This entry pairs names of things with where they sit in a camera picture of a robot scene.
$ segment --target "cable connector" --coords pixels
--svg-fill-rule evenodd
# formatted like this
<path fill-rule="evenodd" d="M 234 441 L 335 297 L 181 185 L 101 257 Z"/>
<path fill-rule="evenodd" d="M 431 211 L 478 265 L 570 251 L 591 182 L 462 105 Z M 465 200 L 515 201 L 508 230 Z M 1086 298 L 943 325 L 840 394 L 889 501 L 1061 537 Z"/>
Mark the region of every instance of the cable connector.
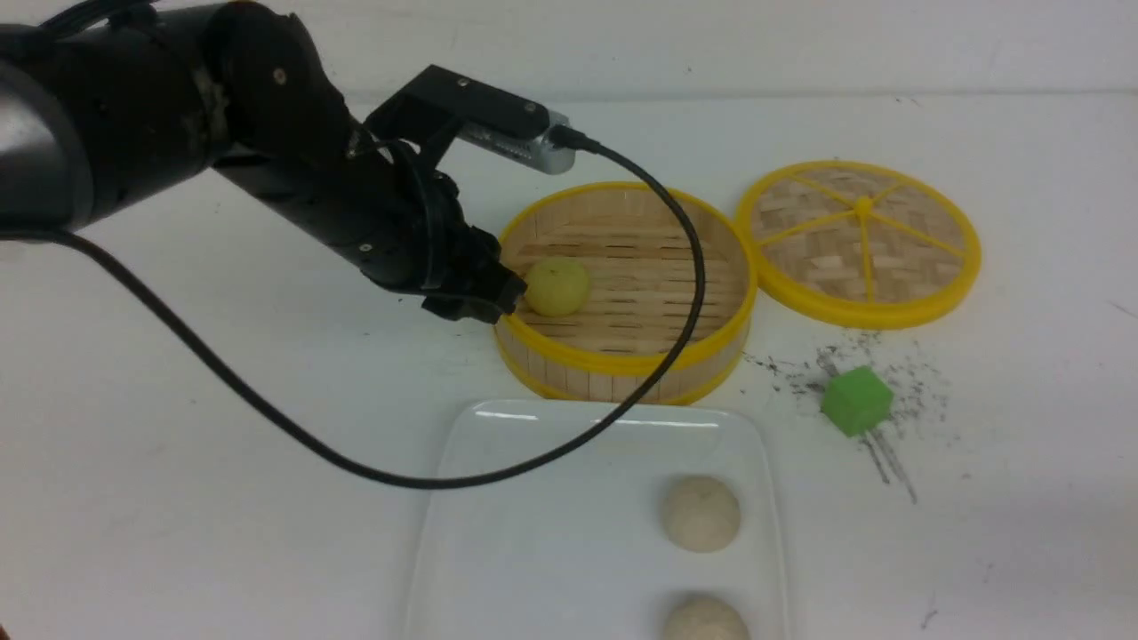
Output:
<path fill-rule="evenodd" d="M 561 124 L 550 129 L 549 140 L 558 147 L 576 149 L 578 151 L 588 151 L 591 154 L 595 154 L 600 147 L 600 143 L 596 140 L 593 140 L 588 136 L 585 136 L 571 126 L 564 126 Z"/>

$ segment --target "dough ball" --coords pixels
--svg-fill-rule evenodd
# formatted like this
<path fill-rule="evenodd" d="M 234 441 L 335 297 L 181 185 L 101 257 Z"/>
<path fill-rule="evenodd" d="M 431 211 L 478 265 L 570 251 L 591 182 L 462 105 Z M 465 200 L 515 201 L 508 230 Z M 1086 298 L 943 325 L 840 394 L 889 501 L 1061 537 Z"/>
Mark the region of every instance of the dough ball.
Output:
<path fill-rule="evenodd" d="M 585 265 L 571 257 L 546 257 L 526 273 L 526 302 L 541 315 L 576 313 L 588 301 L 591 282 Z"/>
<path fill-rule="evenodd" d="M 699 596 L 671 610 L 663 640 L 750 640 L 751 633 L 731 605 Z"/>
<path fill-rule="evenodd" d="M 663 501 L 663 531 L 668 539 L 699 553 L 731 544 L 741 518 L 735 494 L 709 476 L 677 481 Z"/>

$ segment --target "white wall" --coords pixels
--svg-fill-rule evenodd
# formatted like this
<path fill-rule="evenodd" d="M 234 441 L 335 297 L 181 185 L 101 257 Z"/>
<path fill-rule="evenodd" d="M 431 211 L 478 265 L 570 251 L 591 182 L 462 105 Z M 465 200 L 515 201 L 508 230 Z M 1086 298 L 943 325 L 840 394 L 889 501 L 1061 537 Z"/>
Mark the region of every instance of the white wall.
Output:
<path fill-rule="evenodd" d="M 265 3 L 300 14 L 361 101 L 427 63 L 555 100 L 1138 87 L 1135 0 Z M 3 5 L 8 22 L 67 2 Z"/>

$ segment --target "white surface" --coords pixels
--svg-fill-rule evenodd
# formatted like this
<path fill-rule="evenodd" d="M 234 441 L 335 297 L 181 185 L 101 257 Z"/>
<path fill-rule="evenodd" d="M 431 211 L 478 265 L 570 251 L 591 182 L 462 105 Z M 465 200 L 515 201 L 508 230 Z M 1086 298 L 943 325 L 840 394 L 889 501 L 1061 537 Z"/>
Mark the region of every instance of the white surface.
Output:
<path fill-rule="evenodd" d="M 6 0 L 38 22 L 71 0 Z M 164 6 L 196 5 L 170 0 Z M 266 0 L 378 102 L 427 63 L 543 100 L 1138 87 L 1128 0 Z"/>
<path fill-rule="evenodd" d="M 1138 99 L 556 106 L 724 211 L 769 170 L 841 156 L 927 180 L 984 243 L 963 306 L 871 348 L 947 380 L 923 378 L 946 420 L 921 415 L 896 441 L 917 506 L 782 375 L 741 364 L 701 402 L 762 429 L 798 638 L 1132 638 L 1138 320 L 1113 304 L 1138 313 Z M 494 231 L 559 188 L 622 178 L 594 158 L 546 178 L 467 146 L 445 169 Z M 488 329 L 385 295 L 214 175 L 88 235 L 267 397 L 380 467 L 431 474 L 464 407 L 528 395 Z M 398 635 L 426 495 L 299 450 L 82 257 L 0 257 L 0 616 L 14 640 Z M 809 361 L 847 339 L 760 296 L 748 351 Z"/>
<path fill-rule="evenodd" d="M 439 476 L 497 470 L 552 450 L 612 405 L 490 401 L 454 424 Z M 668 614 L 712 594 L 751 638 L 785 640 L 785 572 L 766 451 L 754 425 L 708 409 L 637 407 L 595 446 L 497 486 L 431 498 L 404 638 L 659 640 Z M 711 475 L 740 501 L 715 553 L 667 539 L 674 482 Z"/>

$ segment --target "yellow rim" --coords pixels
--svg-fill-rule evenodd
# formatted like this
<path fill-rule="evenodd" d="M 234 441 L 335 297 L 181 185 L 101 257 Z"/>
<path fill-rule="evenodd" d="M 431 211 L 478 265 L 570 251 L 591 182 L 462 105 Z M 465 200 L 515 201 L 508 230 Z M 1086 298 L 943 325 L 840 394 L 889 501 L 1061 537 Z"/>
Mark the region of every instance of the yellow rim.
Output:
<path fill-rule="evenodd" d="M 602 189 L 638 189 L 642 191 L 649 190 L 646 184 L 640 182 L 596 182 L 593 184 L 585 184 L 582 187 L 575 187 L 572 189 L 567 189 L 564 191 L 559 191 L 542 198 L 536 203 L 526 207 L 512 222 L 502 231 L 501 240 L 504 245 L 510 233 L 518 228 L 519 224 L 527 218 L 534 214 L 537 210 L 549 205 L 550 203 L 569 198 L 578 194 L 586 191 L 597 191 Z M 756 297 L 756 280 L 754 280 L 754 251 L 751 247 L 751 243 L 748 241 L 743 236 L 740 235 L 739 229 L 731 222 L 731 220 L 724 214 L 719 213 L 714 206 L 708 203 L 696 198 L 695 196 L 685 194 L 676 189 L 668 189 L 668 191 L 676 197 L 676 199 L 682 202 L 688 202 L 694 204 L 719 218 L 724 224 L 731 229 L 735 239 L 743 247 L 743 253 L 747 255 L 748 264 L 752 265 L 748 273 L 748 286 L 747 296 L 743 298 L 742 305 L 739 311 L 727 321 L 726 325 L 717 329 L 710 336 L 703 338 L 702 340 L 694 342 L 687 345 L 687 348 L 679 355 L 679 359 L 675 363 L 676 369 L 682 369 L 686 366 L 693 364 L 701 360 L 706 360 L 725 347 L 731 340 L 739 335 L 740 329 L 743 327 L 744 322 L 748 322 L 751 317 L 751 307 L 754 306 Z M 620 376 L 646 376 L 654 370 L 660 362 L 663 360 L 663 355 L 613 355 L 610 353 L 595 353 L 592 351 L 584 351 L 579 348 L 571 347 L 569 345 L 559 343 L 554 339 L 547 338 L 537 330 L 533 329 L 528 325 L 521 321 L 517 315 L 506 315 L 504 322 L 510 328 L 510 330 L 529 348 L 541 353 L 542 355 L 549 356 L 552 360 L 561 364 L 569 367 L 576 367 L 579 369 L 587 369 L 591 371 L 597 371 L 601 374 L 620 375 Z"/>
<path fill-rule="evenodd" d="M 935 320 L 953 309 L 955 309 L 960 301 L 968 294 L 972 288 L 973 282 L 976 280 L 976 276 L 980 273 L 980 238 L 976 236 L 975 229 L 972 227 L 972 222 L 968 218 L 964 215 L 951 200 L 945 197 L 940 191 L 933 189 L 932 187 L 905 175 L 904 173 L 898 173 L 890 169 L 883 166 L 876 166 L 872 164 L 863 164 L 857 162 L 847 161 L 825 161 L 825 162 L 808 162 L 802 164 L 794 164 L 787 167 L 780 169 L 774 173 L 765 175 L 761 180 L 756 182 L 747 194 L 743 196 L 743 200 L 739 204 L 735 218 L 739 223 L 739 230 L 741 235 L 747 238 L 747 245 L 753 248 L 754 233 L 751 229 L 751 213 L 754 210 L 754 205 L 758 203 L 759 197 L 768 189 L 772 184 L 778 182 L 780 180 L 785 180 L 792 178 L 798 173 L 806 171 L 811 171 L 816 169 L 855 169 L 859 171 L 866 171 L 869 173 L 876 173 L 879 175 L 887 175 L 897 180 L 897 184 L 890 187 L 882 194 L 875 196 L 875 200 L 883 197 L 887 192 L 892 191 L 902 186 L 914 187 L 925 195 L 933 198 L 938 204 L 945 207 L 945 211 L 953 218 L 956 224 L 960 228 L 960 232 L 964 237 L 964 251 L 960 252 L 955 247 L 947 247 L 945 245 L 942 248 L 948 248 L 949 253 L 958 255 L 964 265 L 960 269 L 960 274 L 956 277 L 947 287 L 937 292 L 935 294 L 922 298 L 918 301 L 906 302 L 900 304 L 884 304 L 884 303 L 867 303 L 867 302 L 851 302 L 847 300 L 839 300 L 835 297 L 827 296 L 825 294 L 808 289 L 803 287 L 798 281 L 793 280 L 789 276 L 782 272 L 777 266 L 775 266 L 770 261 L 767 260 L 766 255 L 757 248 L 752 252 L 754 260 L 756 278 L 758 280 L 759 287 L 770 294 L 770 297 L 777 300 L 778 302 L 785 304 L 786 306 L 805 313 L 810 318 L 822 320 L 823 322 L 830 322 L 833 325 L 842 325 L 846 327 L 857 327 L 861 329 L 902 329 L 906 327 L 915 327 L 917 325 L 923 325 Z M 797 179 L 801 182 L 809 183 L 805 179 Z M 831 197 L 836 197 L 836 194 L 831 194 L 822 184 L 816 184 L 816 189 Z M 836 199 L 844 202 L 844 198 L 838 197 Z M 853 215 L 853 212 L 847 212 L 842 214 L 835 214 L 833 216 L 826 216 L 820 219 L 825 222 L 830 222 L 836 218 L 843 215 Z M 885 224 L 891 224 L 892 222 L 885 216 L 876 216 L 875 220 L 882 221 Z M 806 230 L 807 225 L 815 227 L 819 224 L 817 221 L 810 221 L 805 225 L 799 225 L 797 231 Z M 910 232 L 926 243 L 935 246 L 942 246 L 943 243 L 935 240 L 934 238 L 927 238 L 915 230 L 905 229 L 905 231 Z M 863 233 L 865 233 L 865 224 L 863 223 Z M 863 252 L 865 260 L 869 260 L 869 253 Z M 872 280 L 867 280 L 867 287 L 872 287 Z"/>
<path fill-rule="evenodd" d="M 546 397 L 550 400 L 583 400 L 582 397 L 570 395 L 564 389 L 551 387 L 550 385 L 538 381 L 537 378 L 530 376 L 528 371 L 521 369 L 518 366 L 518 363 L 510 358 L 510 354 L 506 353 L 505 351 L 505 345 L 502 344 L 502 338 L 500 338 L 497 334 L 494 335 L 494 342 L 497 344 L 498 353 L 502 355 L 502 361 L 505 362 L 506 369 L 509 369 L 510 372 L 513 374 L 513 377 L 518 378 L 518 381 L 526 385 L 526 387 L 528 387 L 529 391 L 536 393 L 542 397 Z M 731 363 L 728 363 L 723 371 L 717 374 L 716 377 L 711 378 L 707 383 L 703 383 L 702 385 L 693 388 L 692 391 L 683 395 L 677 395 L 676 397 L 665 400 L 662 404 L 676 404 L 676 405 L 692 404 L 701 400 L 703 396 L 708 395 L 709 393 L 718 388 L 719 385 L 721 385 L 727 379 L 727 377 L 731 376 L 732 371 L 735 370 L 735 367 L 739 364 L 739 361 L 742 359 L 742 356 L 743 352 L 740 351 L 739 354 L 736 354 L 731 360 Z"/>

